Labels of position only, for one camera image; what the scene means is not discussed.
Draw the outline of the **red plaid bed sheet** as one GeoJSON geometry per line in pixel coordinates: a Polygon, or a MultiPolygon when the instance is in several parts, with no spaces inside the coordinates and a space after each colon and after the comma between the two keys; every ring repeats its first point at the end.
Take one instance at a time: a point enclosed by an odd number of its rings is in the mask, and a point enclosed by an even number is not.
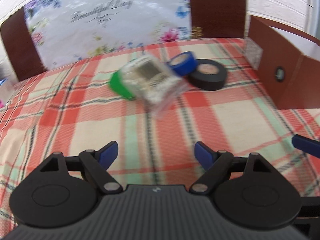
{"type": "Polygon", "coordinates": [[[1,109],[1,236],[16,227],[12,191],[48,155],[77,155],[111,141],[119,154],[109,173],[123,185],[191,185],[202,174],[193,154],[201,141],[240,157],[256,151],[301,195],[319,195],[319,160],[291,144],[294,134],[319,139],[319,110],[277,110],[243,48],[235,38],[151,45],[91,56],[18,83],[1,109]],[[111,75],[130,60],[152,54],[167,61],[184,51],[223,64],[224,89],[191,87],[159,116],[110,90],[111,75]]]}

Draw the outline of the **white floral pillow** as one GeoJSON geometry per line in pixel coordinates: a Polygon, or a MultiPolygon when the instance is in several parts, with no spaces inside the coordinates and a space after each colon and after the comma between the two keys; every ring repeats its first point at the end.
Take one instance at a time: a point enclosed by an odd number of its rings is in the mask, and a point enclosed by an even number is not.
{"type": "Polygon", "coordinates": [[[190,0],[32,0],[24,16],[48,70],[191,36],[190,0]]]}

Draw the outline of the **black electrical tape roll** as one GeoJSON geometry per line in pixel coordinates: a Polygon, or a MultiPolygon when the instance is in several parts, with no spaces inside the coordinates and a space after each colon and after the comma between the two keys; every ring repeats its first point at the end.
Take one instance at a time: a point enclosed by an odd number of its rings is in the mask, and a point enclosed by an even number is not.
{"type": "Polygon", "coordinates": [[[197,59],[195,70],[187,75],[189,83],[197,88],[208,91],[220,90],[227,79],[227,69],[217,61],[197,59]]]}

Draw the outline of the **blue electrical tape roll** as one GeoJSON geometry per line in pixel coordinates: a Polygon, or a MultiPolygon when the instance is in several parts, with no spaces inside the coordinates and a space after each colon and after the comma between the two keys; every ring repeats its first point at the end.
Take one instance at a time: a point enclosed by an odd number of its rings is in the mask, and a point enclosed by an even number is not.
{"type": "Polygon", "coordinates": [[[173,57],[167,65],[179,76],[192,73],[197,67],[197,61],[191,51],[180,53],[173,57]]]}

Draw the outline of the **clear cotton swab bag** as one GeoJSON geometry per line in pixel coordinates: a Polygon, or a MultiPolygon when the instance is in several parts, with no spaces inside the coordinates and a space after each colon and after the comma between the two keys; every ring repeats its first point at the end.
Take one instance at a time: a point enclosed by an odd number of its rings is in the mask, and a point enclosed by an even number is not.
{"type": "Polygon", "coordinates": [[[120,68],[120,81],[154,116],[162,116],[174,100],[189,88],[165,63],[150,54],[120,68]]]}

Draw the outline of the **green electrical tape roll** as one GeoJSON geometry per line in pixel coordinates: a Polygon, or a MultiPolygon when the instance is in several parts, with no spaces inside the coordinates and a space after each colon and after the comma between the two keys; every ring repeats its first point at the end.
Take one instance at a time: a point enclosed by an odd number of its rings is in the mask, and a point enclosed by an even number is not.
{"type": "Polygon", "coordinates": [[[110,79],[110,89],[122,96],[126,100],[136,100],[135,86],[137,85],[138,76],[134,72],[134,66],[137,59],[132,59],[117,71],[115,71],[110,79]]]}

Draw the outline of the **red open storage box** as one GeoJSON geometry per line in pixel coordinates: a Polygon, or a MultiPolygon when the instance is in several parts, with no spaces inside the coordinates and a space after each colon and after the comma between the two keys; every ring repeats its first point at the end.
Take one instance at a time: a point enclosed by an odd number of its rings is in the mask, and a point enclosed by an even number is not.
{"type": "Polygon", "coordinates": [[[319,39],[251,16],[248,42],[259,49],[255,70],[277,109],[319,108],[319,39]]]}

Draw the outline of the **dark brown wooden headboard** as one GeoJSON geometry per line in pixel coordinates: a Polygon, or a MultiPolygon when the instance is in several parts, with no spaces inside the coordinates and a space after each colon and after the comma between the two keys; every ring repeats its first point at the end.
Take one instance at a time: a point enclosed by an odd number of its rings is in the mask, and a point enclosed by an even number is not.
{"type": "MultiPolygon", "coordinates": [[[[244,37],[247,0],[190,1],[192,25],[202,29],[204,38],[244,37]]],[[[1,37],[18,81],[46,71],[28,33],[23,8],[1,24],[1,37]]]]}

